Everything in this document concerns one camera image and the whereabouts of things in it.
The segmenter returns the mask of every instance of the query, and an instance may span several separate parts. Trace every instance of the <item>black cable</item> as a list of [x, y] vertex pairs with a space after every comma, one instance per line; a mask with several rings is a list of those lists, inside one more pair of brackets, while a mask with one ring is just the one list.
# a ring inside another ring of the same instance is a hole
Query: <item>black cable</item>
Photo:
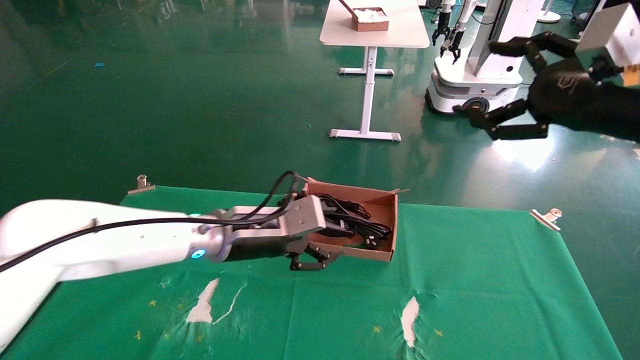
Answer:
[[506, 8], [507, 8], [506, 6], [505, 6], [505, 7], [503, 7], [503, 8], [502, 8], [502, 11], [500, 12], [500, 16], [498, 16], [497, 18], [495, 18], [495, 19], [494, 19], [493, 21], [491, 21], [491, 22], [482, 22], [482, 21], [478, 20], [478, 19], [476, 18], [476, 16], [474, 15], [474, 13], [473, 13], [473, 12], [471, 12], [471, 17], [472, 17], [472, 18], [474, 18], [474, 20], [475, 20], [476, 22], [478, 22], [480, 25], [492, 25], [492, 24], [495, 24], [498, 20], [500, 20], [500, 19], [502, 18], [502, 16], [504, 15], [504, 10], [505, 10]]
[[345, 222], [349, 229], [354, 230], [363, 239], [374, 236], [379, 240], [386, 240], [393, 230], [385, 224], [370, 221], [371, 214], [360, 204], [351, 201], [336, 199], [325, 193], [314, 194], [320, 198], [330, 208], [335, 207], [335, 211], [325, 211], [324, 216], [330, 220], [341, 220]]
[[271, 187], [271, 191], [269, 192], [269, 195], [267, 195], [267, 197], [264, 198], [264, 200], [260, 203], [260, 205], [258, 205], [252, 212], [250, 212], [249, 214], [243, 216], [240, 218], [240, 220], [247, 220], [250, 219], [252, 216], [254, 216], [255, 214], [257, 214], [260, 210], [262, 210], [271, 200], [271, 198], [274, 196], [274, 194], [276, 193], [276, 191], [278, 191], [278, 188], [280, 187], [280, 184], [282, 184], [282, 181], [287, 177], [287, 176], [293, 176], [293, 183], [291, 184], [291, 187], [289, 189], [289, 193], [293, 193], [296, 191], [297, 187], [298, 187], [298, 175], [289, 170], [286, 171], [284, 174], [280, 175], [280, 177], [276, 180], [275, 184], [273, 184], [273, 186]]
[[80, 236], [83, 235], [87, 235], [87, 234], [92, 234], [92, 233], [97, 233], [99, 231], [103, 231], [103, 230], [110, 230], [110, 229], [115, 229], [117, 227], [126, 227], [126, 226], [136, 226], [136, 225], [147, 225], [147, 224], [166, 224], [166, 223], [192, 223], [192, 224], [210, 224], [210, 225], [254, 225], [254, 224], [262, 224], [264, 222], [268, 222], [274, 219], [277, 219], [278, 217], [280, 217], [280, 215], [286, 213], [290, 208], [291, 205], [293, 204], [293, 197], [294, 197], [294, 193], [296, 191], [295, 186], [298, 185], [298, 175], [293, 172], [293, 171], [287, 171], [286, 173], [282, 174], [282, 176], [280, 176], [278, 178], [278, 181], [276, 182], [276, 184], [274, 185], [274, 187], [272, 188], [271, 192], [269, 193], [269, 195], [267, 195], [266, 199], [264, 201], [262, 201], [263, 203], [267, 203], [268, 199], [270, 199], [273, 196], [273, 192], [275, 192], [275, 190], [277, 190], [278, 185], [282, 182], [282, 180], [289, 176], [289, 175], [293, 175], [294, 176], [294, 181], [293, 184], [291, 186], [291, 189], [289, 191], [289, 193], [286, 196], [286, 201], [282, 204], [282, 206], [280, 206], [276, 211], [258, 218], [258, 219], [254, 219], [254, 220], [248, 220], [245, 218], [239, 219], [239, 220], [221, 220], [221, 219], [210, 219], [210, 218], [150, 218], [150, 219], [139, 219], [139, 220], [128, 220], [128, 221], [121, 221], [121, 222], [113, 222], [110, 224], [103, 224], [103, 225], [96, 225], [96, 226], [91, 226], [91, 227], [87, 227], [85, 229], [82, 230], [78, 230], [78, 231], [74, 231], [73, 233], [67, 234], [67, 235], [63, 235], [60, 236], [57, 239], [53, 239], [47, 243], [44, 243], [40, 246], [37, 246], [25, 253], [22, 253], [20, 255], [18, 255], [17, 257], [3, 263], [0, 264], [0, 272], [3, 272], [5, 270], [8, 270], [16, 265], [18, 265], [19, 263], [32, 258], [33, 256], [36, 256], [37, 254], [51, 248], [54, 247], [56, 245], [59, 245], [65, 241], [69, 241], [71, 239], [75, 239], [78, 238]]

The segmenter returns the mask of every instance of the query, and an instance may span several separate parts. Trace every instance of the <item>table foot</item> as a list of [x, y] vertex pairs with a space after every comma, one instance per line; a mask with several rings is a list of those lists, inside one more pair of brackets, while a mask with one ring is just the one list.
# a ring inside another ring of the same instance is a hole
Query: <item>table foot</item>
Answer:
[[[364, 75], [367, 71], [365, 69], [359, 69], [356, 67], [341, 67], [338, 70], [338, 74], [355, 74], [355, 75]], [[393, 69], [376, 69], [376, 75], [388, 75], [393, 76], [396, 73]]]
[[331, 129], [329, 136], [332, 138], [391, 140], [395, 142], [402, 140], [399, 133], [381, 133], [379, 131], [369, 131], [368, 133], [363, 134], [359, 130]]

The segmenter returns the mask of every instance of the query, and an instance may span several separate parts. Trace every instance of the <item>green cloth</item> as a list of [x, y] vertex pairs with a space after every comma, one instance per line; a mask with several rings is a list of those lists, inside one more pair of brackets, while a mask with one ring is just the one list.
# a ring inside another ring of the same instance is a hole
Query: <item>green cloth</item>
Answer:
[[[262, 197], [159, 186], [122, 204], [207, 213]], [[3, 359], [621, 358], [562, 238], [530, 214], [400, 203], [397, 231], [391, 263], [200, 258], [65, 282]], [[228, 315], [186, 323], [215, 278], [212, 318]]]

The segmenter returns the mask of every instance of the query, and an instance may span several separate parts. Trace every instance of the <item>cardboard box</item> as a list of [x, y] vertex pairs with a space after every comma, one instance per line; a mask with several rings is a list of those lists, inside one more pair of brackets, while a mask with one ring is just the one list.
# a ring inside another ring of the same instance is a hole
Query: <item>cardboard box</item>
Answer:
[[357, 188], [355, 186], [322, 183], [312, 178], [308, 178], [305, 190], [309, 195], [326, 193], [336, 199], [357, 202], [371, 214], [371, 221], [385, 224], [393, 229], [393, 235], [383, 241], [378, 250], [357, 247], [364, 243], [364, 239], [358, 234], [355, 234], [352, 238], [330, 238], [319, 233], [313, 233], [309, 235], [309, 242], [319, 245], [324, 250], [347, 256], [391, 261], [396, 250], [398, 190], [387, 192]]
[[351, 14], [351, 27], [355, 30], [355, 31], [386, 31], [389, 30], [389, 20], [387, 21], [381, 21], [381, 22], [360, 22], [360, 19], [358, 18], [358, 15], [355, 13], [355, 10], [374, 10], [377, 12], [382, 12], [383, 14], [385, 14], [385, 16], [387, 16], [387, 13], [385, 13], [384, 10], [382, 10], [382, 8], [380, 7], [373, 7], [373, 8], [351, 8], [347, 3], [344, 2], [344, 0], [339, 0], [342, 5], [344, 5], [344, 7], [349, 10], [349, 13]]

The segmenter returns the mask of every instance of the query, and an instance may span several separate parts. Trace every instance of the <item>white table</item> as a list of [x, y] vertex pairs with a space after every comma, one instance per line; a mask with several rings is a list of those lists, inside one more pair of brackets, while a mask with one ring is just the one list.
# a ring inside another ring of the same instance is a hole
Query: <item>white table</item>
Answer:
[[371, 108], [373, 105], [374, 77], [393, 75], [393, 70], [376, 69], [379, 47], [413, 47], [429, 46], [429, 35], [424, 27], [422, 14], [415, 0], [346, 0], [352, 8], [383, 8], [389, 17], [387, 31], [355, 31], [351, 28], [351, 14], [338, 0], [331, 0], [324, 18], [320, 42], [334, 46], [364, 47], [364, 63], [362, 69], [340, 68], [341, 74], [364, 74], [364, 104], [362, 106], [362, 123], [360, 130], [332, 129], [329, 136], [334, 138], [365, 138], [400, 141], [399, 133], [382, 133], [369, 131]]

